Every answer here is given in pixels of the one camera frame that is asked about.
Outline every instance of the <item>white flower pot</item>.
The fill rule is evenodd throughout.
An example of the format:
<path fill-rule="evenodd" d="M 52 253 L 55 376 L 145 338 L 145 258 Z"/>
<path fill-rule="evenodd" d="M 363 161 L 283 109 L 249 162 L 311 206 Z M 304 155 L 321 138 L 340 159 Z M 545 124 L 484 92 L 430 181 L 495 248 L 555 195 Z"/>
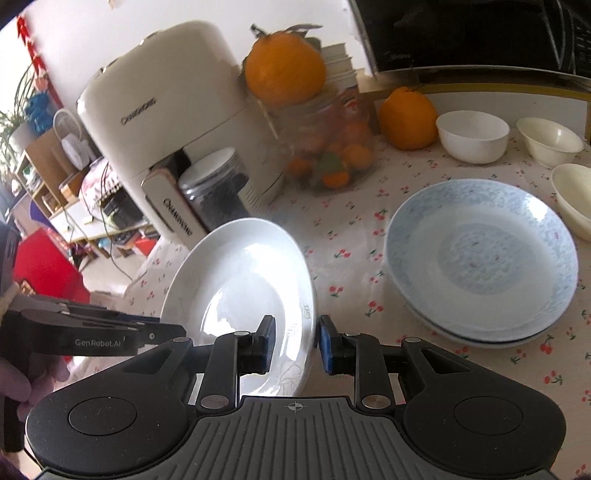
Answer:
<path fill-rule="evenodd" d="M 33 129 L 29 127 L 28 123 L 24 123 L 12 133 L 8 139 L 8 143 L 17 153 L 17 156 L 20 156 L 23 150 L 25 150 L 25 148 L 32 144 L 36 139 L 37 135 Z"/>

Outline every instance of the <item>microwave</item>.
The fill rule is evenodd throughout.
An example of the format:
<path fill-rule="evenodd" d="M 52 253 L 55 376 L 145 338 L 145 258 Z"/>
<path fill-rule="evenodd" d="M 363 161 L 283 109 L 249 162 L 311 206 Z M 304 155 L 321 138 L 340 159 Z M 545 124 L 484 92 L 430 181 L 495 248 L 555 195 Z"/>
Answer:
<path fill-rule="evenodd" d="M 374 73 L 474 67 L 591 79 L 589 22 L 561 0 L 350 3 Z"/>

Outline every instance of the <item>blue floral plate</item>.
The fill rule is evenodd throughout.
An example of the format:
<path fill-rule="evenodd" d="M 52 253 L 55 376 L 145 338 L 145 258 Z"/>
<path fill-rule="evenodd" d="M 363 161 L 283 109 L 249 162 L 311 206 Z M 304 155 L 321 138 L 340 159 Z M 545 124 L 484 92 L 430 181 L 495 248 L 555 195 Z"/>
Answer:
<path fill-rule="evenodd" d="M 554 211 L 491 180 L 450 180 L 411 196 L 392 217 L 386 257 L 396 288 L 421 317 L 483 343 L 550 327 L 569 306 L 579 270 Z"/>

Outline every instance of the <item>floral pattern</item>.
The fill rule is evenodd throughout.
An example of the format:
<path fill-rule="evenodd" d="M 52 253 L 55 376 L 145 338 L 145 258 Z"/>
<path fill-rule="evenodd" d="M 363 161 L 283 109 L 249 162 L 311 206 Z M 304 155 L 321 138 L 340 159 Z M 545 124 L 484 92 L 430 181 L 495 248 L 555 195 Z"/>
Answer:
<path fill-rule="evenodd" d="M 412 194 L 449 179 L 491 179 L 519 185 L 555 209 L 556 195 L 548 180 L 550 170 L 533 161 L 516 132 L 510 134 L 506 154 L 485 166 L 458 162 L 438 144 L 401 152 L 378 137 L 375 149 L 378 162 L 374 172 L 350 190 L 314 196 L 286 187 L 273 204 L 275 220 L 295 238 L 307 258 L 317 291 L 317 311 L 330 314 L 341 332 L 368 333 L 388 345 L 399 345 L 406 336 L 418 336 L 542 391 L 560 406 L 569 425 L 553 473 L 568 479 L 586 472 L 586 465 L 591 465 L 591 288 L 585 286 L 591 283 L 591 244 L 574 239 L 579 255 L 579 285 L 556 325 L 518 349 L 485 350 L 468 348 L 438 335 L 405 308 L 389 279 L 384 258 L 386 237 L 381 235 L 382 229 L 387 232 L 398 207 Z M 589 164 L 590 160 L 587 148 L 577 161 Z M 158 242 L 140 269 L 138 280 L 114 308 L 159 314 L 168 280 L 187 254 L 185 247 L 165 240 Z M 159 283 L 163 274 L 167 281 Z M 147 299 L 151 291 L 154 296 Z M 93 362 L 102 369 L 113 361 Z M 340 376 L 328 377 L 320 365 L 313 365 L 301 395 L 344 395 L 349 388 L 350 384 Z"/>

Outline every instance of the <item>hand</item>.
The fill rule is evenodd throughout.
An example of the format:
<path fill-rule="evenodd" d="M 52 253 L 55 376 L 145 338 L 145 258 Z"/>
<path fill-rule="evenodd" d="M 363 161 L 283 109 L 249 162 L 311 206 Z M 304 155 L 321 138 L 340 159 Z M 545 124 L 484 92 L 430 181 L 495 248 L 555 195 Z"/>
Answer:
<path fill-rule="evenodd" d="M 29 379 L 16 367 L 0 358 L 0 395 L 20 402 L 17 416 L 25 421 L 31 409 L 43 398 L 53 392 L 55 380 L 65 382 L 70 376 L 63 357 L 34 354 L 31 356 Z"/>

